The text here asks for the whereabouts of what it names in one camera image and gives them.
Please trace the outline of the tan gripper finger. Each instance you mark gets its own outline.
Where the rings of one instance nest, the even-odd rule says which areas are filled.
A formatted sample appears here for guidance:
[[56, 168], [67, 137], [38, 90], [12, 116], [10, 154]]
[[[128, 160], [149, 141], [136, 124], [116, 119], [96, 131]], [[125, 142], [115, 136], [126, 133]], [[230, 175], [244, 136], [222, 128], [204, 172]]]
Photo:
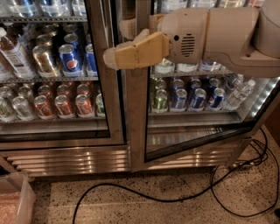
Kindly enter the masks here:
[[169, 55], [169, 46], [169, 39], [161, 31], [150, 34], [149, 29], [144, 29], [133, 41], [105, 50], [103, 60], [115, 70], [150, 67]]
[[[150, 15], [149, 26], [147, 27], [149, 34], [152, 34], [158, 30], [158, 24], [161, 22], [164, 16], [164, 14]], [[119, 31], [124, 38], [133, 40], [137, 36], [136, 25], [137, 20], [135, 18], [122, 20], [119, 23]]]

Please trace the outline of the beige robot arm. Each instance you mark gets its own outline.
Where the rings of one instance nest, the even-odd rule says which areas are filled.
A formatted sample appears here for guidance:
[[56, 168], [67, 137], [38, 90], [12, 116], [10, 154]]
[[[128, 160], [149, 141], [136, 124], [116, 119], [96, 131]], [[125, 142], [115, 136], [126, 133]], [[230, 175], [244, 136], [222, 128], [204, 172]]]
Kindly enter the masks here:
[[107, 49], [107, 67], [136, 69], [167, 59], [179, 64], [218, 62], [232, 72], [261, 78], [280, 75], [280, 1], [262, 8], [184, 8], [150, 17], [150, 27], [132, 32], [120, 23], [127, 42]]

